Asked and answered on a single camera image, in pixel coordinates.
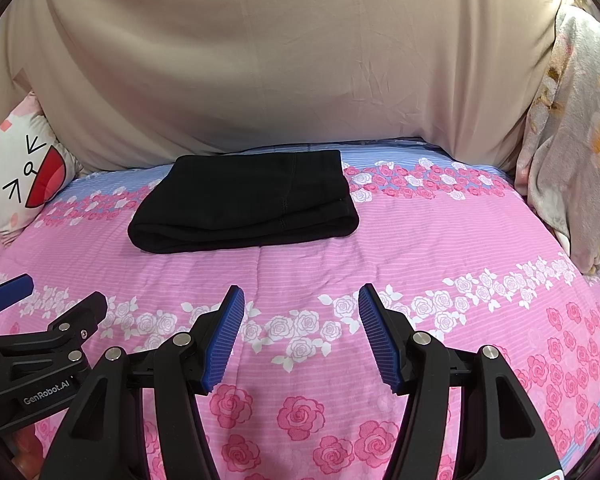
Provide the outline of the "person's left hand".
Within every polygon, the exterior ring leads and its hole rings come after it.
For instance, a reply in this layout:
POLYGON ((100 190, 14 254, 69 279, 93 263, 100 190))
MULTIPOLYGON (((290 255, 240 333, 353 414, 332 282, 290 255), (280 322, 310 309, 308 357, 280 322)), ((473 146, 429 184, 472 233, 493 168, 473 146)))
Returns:
POLYGON ((36 480, 44 463, 43 447, 35 434, 35 426, 16 431, 12 435, 16 452, 12 463, 27 480, 36 480))

